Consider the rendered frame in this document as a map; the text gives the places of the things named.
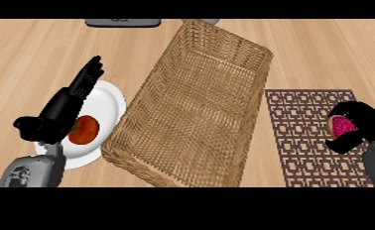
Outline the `white plate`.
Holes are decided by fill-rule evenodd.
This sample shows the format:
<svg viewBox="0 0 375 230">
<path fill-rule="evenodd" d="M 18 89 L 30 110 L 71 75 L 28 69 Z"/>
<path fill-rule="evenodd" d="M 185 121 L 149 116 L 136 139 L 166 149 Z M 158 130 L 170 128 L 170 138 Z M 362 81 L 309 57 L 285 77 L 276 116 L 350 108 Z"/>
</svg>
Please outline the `white plate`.
<svg viewBox="0 0 375 230">
<path fill-rule="evenodd" d="M 62 140 L 67 170 L 77 169 L 98 160 L 101 157 L 101 144 L 108 138 L 124 112 L 126 99 L 120 89 L 108 81 L 99 80 L 79 114 L 79 118 L 84 115 L 96 118 L 99 132 L 95 140 L 86 145 L 74 144 L 68 137 Z"/>
</svg>

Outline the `wicker basket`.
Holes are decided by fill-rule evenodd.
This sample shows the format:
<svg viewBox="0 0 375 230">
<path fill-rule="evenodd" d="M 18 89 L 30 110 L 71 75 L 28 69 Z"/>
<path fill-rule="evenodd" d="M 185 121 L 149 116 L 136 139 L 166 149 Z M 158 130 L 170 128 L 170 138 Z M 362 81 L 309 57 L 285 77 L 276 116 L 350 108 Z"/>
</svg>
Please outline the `wicker basket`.
<svg viewBox="0 0 375 230">
<path fill-rule="evenodd" d="M 188 19 L 102 143 L 105 160 L 155 186 L 238 186 L 272 59 Z"/>
</svg>

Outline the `brown patterned placemat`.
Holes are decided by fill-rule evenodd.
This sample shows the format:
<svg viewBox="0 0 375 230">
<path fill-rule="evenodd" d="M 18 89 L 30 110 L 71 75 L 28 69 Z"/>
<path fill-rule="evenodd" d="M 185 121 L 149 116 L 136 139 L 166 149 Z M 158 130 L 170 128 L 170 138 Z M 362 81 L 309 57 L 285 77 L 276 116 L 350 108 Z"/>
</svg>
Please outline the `brown patterned placemat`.
<svg viewBox="0 0 375 230">
<path fill-rule="evenodd" d="M 287 187 L 372 187 L 363 142 L 346 155 L 325 145 L 328 114 L 338 102 L 356 100 L 350 89 L 268 89 L 266 99 Z"/>
</svg>

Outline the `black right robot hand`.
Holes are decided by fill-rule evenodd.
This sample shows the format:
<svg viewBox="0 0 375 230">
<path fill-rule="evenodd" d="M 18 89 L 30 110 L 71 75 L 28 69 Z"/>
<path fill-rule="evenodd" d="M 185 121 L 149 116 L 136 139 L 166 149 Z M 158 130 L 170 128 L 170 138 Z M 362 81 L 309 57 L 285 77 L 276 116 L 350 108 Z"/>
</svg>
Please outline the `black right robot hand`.
<svg viewBox="0 0 375 230">
<path fill-rule="evenodd" d="M 356 126 L 356 130 L 338 138 L 325 141 L 328 148 L 338 154 L 346 154 L 363 141 L 375 141 L 375 109 L 361 101 L 340 102 L 328 115 L 344 116 Z"/>
</svg>

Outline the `red tomato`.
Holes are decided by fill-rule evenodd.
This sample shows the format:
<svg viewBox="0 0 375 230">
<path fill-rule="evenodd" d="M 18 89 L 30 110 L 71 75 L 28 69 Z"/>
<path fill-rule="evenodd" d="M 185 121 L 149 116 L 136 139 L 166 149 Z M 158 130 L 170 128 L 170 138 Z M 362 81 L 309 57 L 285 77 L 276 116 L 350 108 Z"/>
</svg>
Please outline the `red tomato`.
<svg viewBox="0 0 375 230">
<path fill-rule="evenodd" d="M 84 115 L 76 121 L 68 139 L 74 144 L 86 145 L 95 140 L 98 132 L 99 122 L 96 118 L 90 115 Z"/>
</svg>

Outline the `dark grey appliance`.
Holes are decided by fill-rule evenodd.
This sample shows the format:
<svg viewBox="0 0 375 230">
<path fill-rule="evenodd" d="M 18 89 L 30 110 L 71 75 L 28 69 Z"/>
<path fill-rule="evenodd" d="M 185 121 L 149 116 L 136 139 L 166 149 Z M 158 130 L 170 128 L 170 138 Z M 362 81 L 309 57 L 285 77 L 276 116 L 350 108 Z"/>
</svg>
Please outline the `dark grey appliance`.
<svg viewBox="0 0 375 230">
<path fill-rule="evenodd" d="M 86 19 L 90 27 L 99 28 L 152 28 L 161 24 L 160 19 Z"/>
</svg>

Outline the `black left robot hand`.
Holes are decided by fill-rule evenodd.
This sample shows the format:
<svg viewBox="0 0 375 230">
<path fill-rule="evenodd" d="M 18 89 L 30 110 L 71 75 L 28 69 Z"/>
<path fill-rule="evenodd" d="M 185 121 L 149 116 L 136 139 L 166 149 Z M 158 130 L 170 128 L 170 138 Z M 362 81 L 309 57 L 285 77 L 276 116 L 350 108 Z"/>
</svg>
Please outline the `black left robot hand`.
<svg viewBox="0 0 375 230">
<path fill-rule="evenodd" d="M 14 127 L 24 140 L 56 144 L 65 139 L 102 74 L 101 56 L 96 56 L 80 70 L 71 85 L 52 97 L 40 115 L 24 116 L 15 120 Z"/>
</svg>

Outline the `pink frosted cupcake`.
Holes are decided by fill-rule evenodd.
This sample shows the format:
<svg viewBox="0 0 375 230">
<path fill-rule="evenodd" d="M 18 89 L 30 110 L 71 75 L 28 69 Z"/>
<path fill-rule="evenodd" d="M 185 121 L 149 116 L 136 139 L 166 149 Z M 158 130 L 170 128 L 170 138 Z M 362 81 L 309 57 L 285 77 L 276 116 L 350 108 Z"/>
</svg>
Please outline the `pink frosted cupcake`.
<svg viewBox="0 0 375 230">
<path fill-rule="evenodd" d="M 328 132 L 334 138 L 338 138 L 343 134 L 356 130 L 356 126 L 352 121 L 340 115 L 334 115 L 328 119 Z"/>
</svg>

